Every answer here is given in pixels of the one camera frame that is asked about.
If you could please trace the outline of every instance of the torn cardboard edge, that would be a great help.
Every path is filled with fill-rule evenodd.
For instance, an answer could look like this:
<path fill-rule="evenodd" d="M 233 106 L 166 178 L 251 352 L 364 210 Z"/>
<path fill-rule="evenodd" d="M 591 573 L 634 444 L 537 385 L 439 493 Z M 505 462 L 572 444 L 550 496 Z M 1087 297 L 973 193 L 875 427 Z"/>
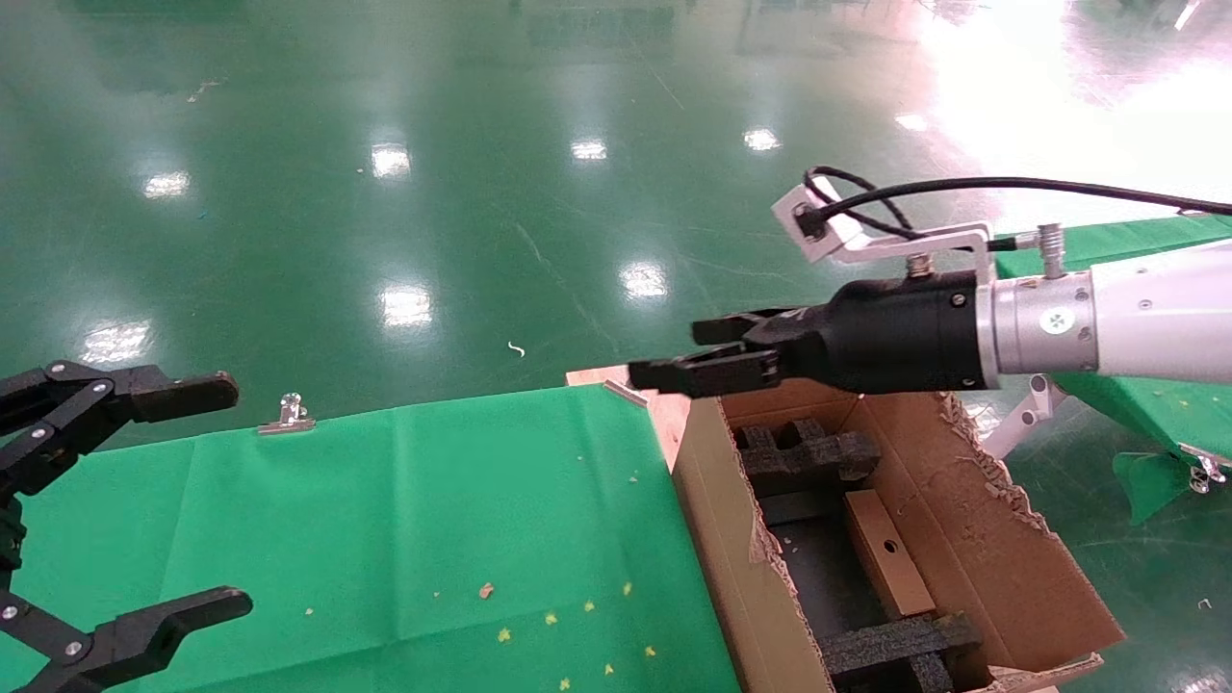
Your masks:
<path fill-rule="evenodd" d="M 717 402 L 694 403 L 671 480 L 742 689 L 833 693 Z"/>
<path fill-rule="evenodd" d="M 976 422 L 967 413 L 966 407 L 962 406 L 962 401 L 954 392 L 936 392 L 935 395 L 941 402 L 941 420 L 950 424 L 950 429 L 956 435 L 971 444 L 975 455 L 967 459 L 988 480 L 984 483 L 984 488 L 993 497 L 1005 502 L 1010 512 L 1020 522 L 1056 538 L 1056 534 L 1048 529 L 1048 523 L 1044 519 L 1044 515 L 1031 509 L 1031 501 L 1026 497 L 1026 490 L 1014 483 L 1014 480 L 1010 478 L 1009 467 L 1005 466 L 1005 462 L 993 457 L 984 450 L 979 441 L 979 432 Z"/>
<path fill-rule="evenodd" d="M 1050 687 L 1056 691 L 1057 686 L 1069 683 L 1103 665 L 1104 657 L 1098 652 L 1092 652 L 1077 662 L 1039 673 L 991 666 L 988 671 L 993 675 L 993 683 L 978 693 L 1032 693 Z"/>
<path fill-rule="evenodd" d="M 877 396 L 848 422 L 880 435 L 882 462 L 871 486 L 897 508 L 891 517 L 938 607 L 973 620 L 982 610 L 989 663 L 1024 671 L 1044 672 L 1124 640 L 1060 538 L 988 493 L 970 440 L 941 419 L 947 411 L 935 393 Z"/>

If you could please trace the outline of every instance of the metal clip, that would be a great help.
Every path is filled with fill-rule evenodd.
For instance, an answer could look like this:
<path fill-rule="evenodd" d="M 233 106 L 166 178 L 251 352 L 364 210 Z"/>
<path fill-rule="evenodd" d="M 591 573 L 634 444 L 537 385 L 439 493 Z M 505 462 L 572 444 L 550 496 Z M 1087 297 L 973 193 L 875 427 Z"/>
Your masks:
<path fill-rule="evenodd" d="M 621 397 L 628 400 L 630 402 L 637 404 L 638 407 L 646 407 L 648 403 L 646 400 L 646 395 L 642 395 L 642 392 L 638 390 L 633 390 L 627 383 L 616 382 L 612 379 L 607 379 L 604 381 L 604 387 L 607 388 L 609 392 L 615 392 L 616 395 L 620 395 Z"/>
<path fill-rule="evenodd" d="M 1199 466 L 1189 467 L 1189 487 L 1196 493 L 1207 493 L 1211 490 L 1211 483 L 1226 483 L 1228 477 L 1223 474 L 1223 469 L 1232 470 L 1232 460 L 1223 457 L 1222 455 L 1216 455 L 1215 453 L 1209 453 L 1201 448 L 1194 448 L 1188 443 L 1177 443 L 1180 451 L 1186 455 L 1193 455 L 1198 460 Z"/>
<path fill-rule="evenodd" d="M 317 428 L 317 419 L 308 416 L 308 409 L 299 403 L 301 400 L 298 392 L 283 395 L 280 402 L 282 411 L 278 414 L 278 420 L 256 427 L 256 433 L 259 435 L 276 435 Z"/>

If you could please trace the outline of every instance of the green cloth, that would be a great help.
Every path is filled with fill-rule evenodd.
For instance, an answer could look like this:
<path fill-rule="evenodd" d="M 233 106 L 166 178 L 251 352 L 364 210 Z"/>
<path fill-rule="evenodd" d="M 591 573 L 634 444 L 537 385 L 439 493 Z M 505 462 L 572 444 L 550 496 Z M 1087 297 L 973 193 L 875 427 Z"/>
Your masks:
<path fill-rule="evenodd" d="M 85 630 L 253 596 L 129 691 L 739 691 L 649 418 L 600 386 L 100 453 L 26 508 L 14 589 Z M 0 691 L 43 662 L 0 638 Z"/>
<path fill-rule="evenodd" d="M 1172 455 L 1121 453 L 1112 474 L 1130 499 L 1130 524 L 1137 527 L 1189 491 L 1188 467 Z"/>
<path fill-rule="evenodd" d="M 1174 216 L 1079 227 L 1066 233 L 1066 266 L 1085 270 L 1098 263 L 1179 250 L 1225 238 L 1232 238 L 1232 218 L 1221 216 Z M 1042 263 L 1037 253 L 1000 253 L 997 268 L 1000 276 L 1014 277 L 1040 274 Z M 1232 386 L 1094 374 L 1053 374 L 1053 377 L 1069 395 L 1153 438 L 1181 459 L 1191 457 L 1181 455 L 1178 443 L 1232 457 Z M 1188 488 L 1188 470 L 1169 460 L 1172 457 L 1159 455 L 1119 457 L 1114 465 L 1130 496 L 1132 524 L 1143 522 Z M 1169 465 L 1179 474 L 1167 471 Z"/>

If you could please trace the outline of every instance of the box flap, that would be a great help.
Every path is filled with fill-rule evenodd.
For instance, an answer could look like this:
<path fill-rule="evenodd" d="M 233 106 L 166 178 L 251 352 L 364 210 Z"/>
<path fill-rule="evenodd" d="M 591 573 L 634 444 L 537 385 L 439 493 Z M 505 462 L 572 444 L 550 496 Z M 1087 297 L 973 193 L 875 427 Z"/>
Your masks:
<path fill-rule="evenodd" d="M 978 449 L 957 398 L 871 396 L 848 427 L 869 425 L 883 444 L 873 487 L 938 605 L 984 631 L 989 663 L 1042 672 L 1125 638 L 1023 488 Z"/>
<path fill-rule="evenodd" d="M 1104 665 L 1104 657 L 1092 652 L 1077 662 L 1060 666 L 1055 670 L 1019 671 L 1005 667 L 988 667 L 997 681 L 983 691 L 972 693 L 1032 693 L 1035 691 L 1056 691 L 1057 686 L 1069 683 L 1079 676 L 1087 676 Z"/>
<path fill-rule="evenodd" d="M 584 369 L 564 374 L 564 380 L 570 386 L 591 385 L 611 380 L 615 382 L 628 382 L 628 366 L 604 366 L 599 369 Z M 659 439 L 659 448 L 663 449 L 663 459 L 668 462 L 668 471 L 676 464 L 676 450 L 680 449 L 680 438 L 685 433 L 685 420 L 689 418 L 690 400 L 684 395 L 664 395 L 655 390 L 643 390 L 646 408 L 650 412 L 650 423 L 654 424 L 654 434 Z"/>
<path fill-rule="evenodd" d="M 774 390 L 755 390 L 723 397 L 723 416 L 733 427 L 791 420 L 791 409 L 807 411 L 833 402 L 855 403 L 859 395 L 804 379 L 785 380 Z"/>
<path fill-rule="evenodd" d="M 692 403 L 673 480 L 744 691 L 833 692 L 716 400 Z"/>

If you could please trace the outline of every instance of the black robotic claw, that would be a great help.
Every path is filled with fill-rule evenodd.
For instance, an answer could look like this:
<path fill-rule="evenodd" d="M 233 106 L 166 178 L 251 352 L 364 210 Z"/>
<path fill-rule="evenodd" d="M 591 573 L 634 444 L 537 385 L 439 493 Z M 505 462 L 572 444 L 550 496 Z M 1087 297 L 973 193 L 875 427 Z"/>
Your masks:
<path fill-rule="evenodd" d="M 0 435 L 17 433 L 0 448 L 0 633 L 51 660 L 20 692 L 94 693 L 163 671 L 186 635 L 253 609 L 248 594 L 218 587 L 86 634 L 9 591 L 26 539 L 17 493 L 47 488 L 131 420 L 168 420 L 238 401 L 235 381 L 222 371 L 171 380 L 158 366 L 100 371 L 57 361 L 0 380 Z"/>
<path fill-rule="evenodd" d="M 96 693 L 160 672 L 171 663 L 190 633 L 251 610 L 248 594 L 233 587 L 217 587 L 123 614 L 80 639 L 57 642 L 57 650 L 43 652 L 52 661 L 15 693 Z M 20 609 L 11 621 L 0 621 L 0 630 L 18 638 L 21 630 L 54 630 L 53 624 L 44 623 L 47 619 L 54 617 L 30 607 Z"/>
<path fill-rule="evenodd" d="M 630 364 L 630 385 L 713 397 L 803 377 L 849 392 L 979 390 L 984 369 L 976 275 L 860 280 L 829 303 L 770 308 L 692 324 L 717 349 Z"/>

